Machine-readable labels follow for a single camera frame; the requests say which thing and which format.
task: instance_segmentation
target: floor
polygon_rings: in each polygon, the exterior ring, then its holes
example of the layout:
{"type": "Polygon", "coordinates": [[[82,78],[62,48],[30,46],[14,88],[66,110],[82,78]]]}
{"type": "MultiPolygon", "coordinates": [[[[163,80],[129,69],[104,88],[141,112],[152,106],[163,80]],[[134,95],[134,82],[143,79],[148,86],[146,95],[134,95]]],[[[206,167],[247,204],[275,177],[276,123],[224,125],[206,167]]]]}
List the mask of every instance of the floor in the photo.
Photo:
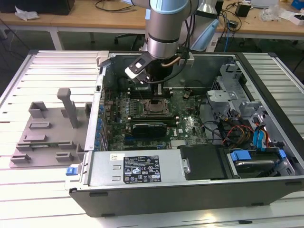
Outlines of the floor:
{"type": "MultiPolygon", "coordinates": [[[[17,31],[21,40],[30,49],[54,50],[50,35],[43,31],[17,31]]],[[[134,37],[123,38],[119,44],[114,44],[114,37],[117,34],[95,33],[95,43],[90,42],[89,33],[61,32],[66,50],[130,50],[134,37]]],[[[228,52],[274,52],[293,71],[297,63],[304,56],[304,41],[297,45],[290,40],[256,40],[234,38],[229,40],[228,52]]],[[[136,49],[142,45],[138,42],[136,49]]],[[[223,52],[226,40],[218,44],[216,51],[223,52]]],[[[12,34],[8,33],[8,38],[1,41],[0,45],[0,95],[18,70],[22,63],[22,58],[27,55],[28,50],[12,34]]],[[[304,81],[304,61],[297,68],[296,76],[304,81]]]]}

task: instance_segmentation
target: slotted metal surface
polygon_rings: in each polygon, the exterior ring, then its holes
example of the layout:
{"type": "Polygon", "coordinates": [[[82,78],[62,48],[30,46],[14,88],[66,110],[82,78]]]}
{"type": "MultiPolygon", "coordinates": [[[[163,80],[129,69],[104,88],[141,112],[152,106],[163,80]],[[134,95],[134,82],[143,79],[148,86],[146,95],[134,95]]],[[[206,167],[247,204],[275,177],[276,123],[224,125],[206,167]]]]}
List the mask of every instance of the slotted metal surface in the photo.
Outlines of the slotted metal surface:
{"type": "MultiPolygon", "coordinates": [[[[291,123],[304,138],[304,87],[282,62],[268,54],[244,53],[249,63],[281,106],[291,123]]],[[[258,97],[249,82],[253,98],[258,97]]]]}
{"type": "MultiPolygon", "coordinates": [[[[66,86],[71,89],[77,107],[92,101],[98,69],[91,62],[96,55],[96,51],[44,51],[29,56],[17,73],[19,77],[13,80],[7,93],[0,98],[1,228],[53,228],[67,225],[74,228],[286,228],[304,224],[304,192],[295,192],[263,207],[91,218],[70,198],[65,189],[65,168],[10,169],[10,156],[25,127],[29,117],[28,108],[33,100],[44,101],[49,108],[63,107],[56,94],[58,88],[66,86]],[[71,63],[70,59],[67,63],[65,58],[79,60],[71,63]],[[240,225],[239,220],[250,220],[253,224],[240,225]]],[[[281,86],[273,91],[280,92],[284,89],[281,86]]],[[[295,117],[298,116],[296,111],[290,112],[295,117]]]]}

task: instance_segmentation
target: warning label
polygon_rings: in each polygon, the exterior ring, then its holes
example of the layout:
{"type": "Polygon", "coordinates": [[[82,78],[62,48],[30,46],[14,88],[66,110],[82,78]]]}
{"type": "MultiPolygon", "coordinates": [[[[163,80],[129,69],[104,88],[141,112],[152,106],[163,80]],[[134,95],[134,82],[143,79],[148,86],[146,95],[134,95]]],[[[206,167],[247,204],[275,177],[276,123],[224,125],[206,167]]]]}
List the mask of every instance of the warning label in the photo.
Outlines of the warning label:
{"type": "Polygon", "coordinates": [[[123,181],[126,184],[161,182],[158,156],[124,157],[123,181]]]}

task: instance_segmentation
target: table leg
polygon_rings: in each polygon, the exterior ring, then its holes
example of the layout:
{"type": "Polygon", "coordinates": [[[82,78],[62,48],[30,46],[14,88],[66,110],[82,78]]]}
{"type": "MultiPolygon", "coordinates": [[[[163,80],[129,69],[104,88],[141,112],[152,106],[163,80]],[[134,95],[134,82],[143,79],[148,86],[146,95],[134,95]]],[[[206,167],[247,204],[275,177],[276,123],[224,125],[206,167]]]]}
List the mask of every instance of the table leg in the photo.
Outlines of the table leg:
{"type": "Polygon", "coordinates": [[[4,29],[0,29],[0,39],[7,39],[8,36],[5,33],[4,29]]]}
{"type": "Polygon", "coordinates": [[[208,44],[207,48],[206,48],[206,52],[214,52],[215,47],[218,43],[218,40],[220,38],[220,33],[214,33],[210,43],[208,44]]]}
{"type": "Polygon", "coordinates": [[[90,32],[91,43],[95,43],[95,36],[93,32],[90,32]]]}
{"type": "Polygon", "coordinates": [[[51,29],[49,32],[51,34],[55,50],[57,50],[57,51],[64,50],[65,48],[63,46],[62,41],[60,40],[58,31],[54,28],[54,29],[51,29]]]}

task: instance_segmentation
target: motherboard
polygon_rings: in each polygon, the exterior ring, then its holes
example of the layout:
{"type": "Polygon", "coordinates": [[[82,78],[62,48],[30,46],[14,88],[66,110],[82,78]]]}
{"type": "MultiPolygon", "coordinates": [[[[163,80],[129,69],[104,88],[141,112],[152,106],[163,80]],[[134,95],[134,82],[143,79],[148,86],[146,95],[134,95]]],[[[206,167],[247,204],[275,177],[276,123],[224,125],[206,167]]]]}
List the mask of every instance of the motherboard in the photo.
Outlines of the motherboard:
{"type": "Polygon", "coordinates": [[[172,90],[167,99],[132,99],[130,92],[105,89],[99,121],[104,131],[95,150],[161,150],[181,145],[207,143],[198,118],[201,96],[185,97],[184,90],[172,90]]]}

